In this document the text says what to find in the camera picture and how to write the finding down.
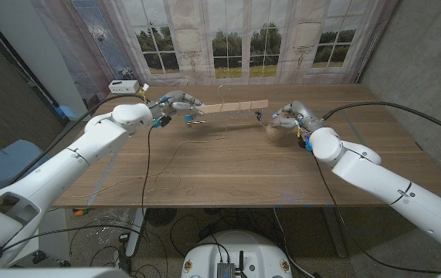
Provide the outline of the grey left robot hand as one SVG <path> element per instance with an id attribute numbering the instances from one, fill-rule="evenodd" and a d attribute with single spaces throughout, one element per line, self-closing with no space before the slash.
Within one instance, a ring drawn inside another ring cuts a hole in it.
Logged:
<path id="1" fill-rule="evenodd" d="M 198 108 L 204 103 L 196 97 L 182 91 L 173 90 L 166 93 L 161 99 L 147 104 L 155 120 L 162 117 L 175 115 L 179 111 L 185 111 L 193 118 L 202 116 L 204 113 Z"/>

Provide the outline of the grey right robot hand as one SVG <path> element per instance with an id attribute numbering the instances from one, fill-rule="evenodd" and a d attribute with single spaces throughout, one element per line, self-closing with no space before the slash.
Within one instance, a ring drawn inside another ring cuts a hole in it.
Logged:
<path id="1" fill-rule="evenodd" d="M 324 126 L 324 121 L 300 101 L 295 100 L 279 109 L 274 115 L 269 127 L 291 131 L 295 127 L 302 127 L 314 132 Z"/>

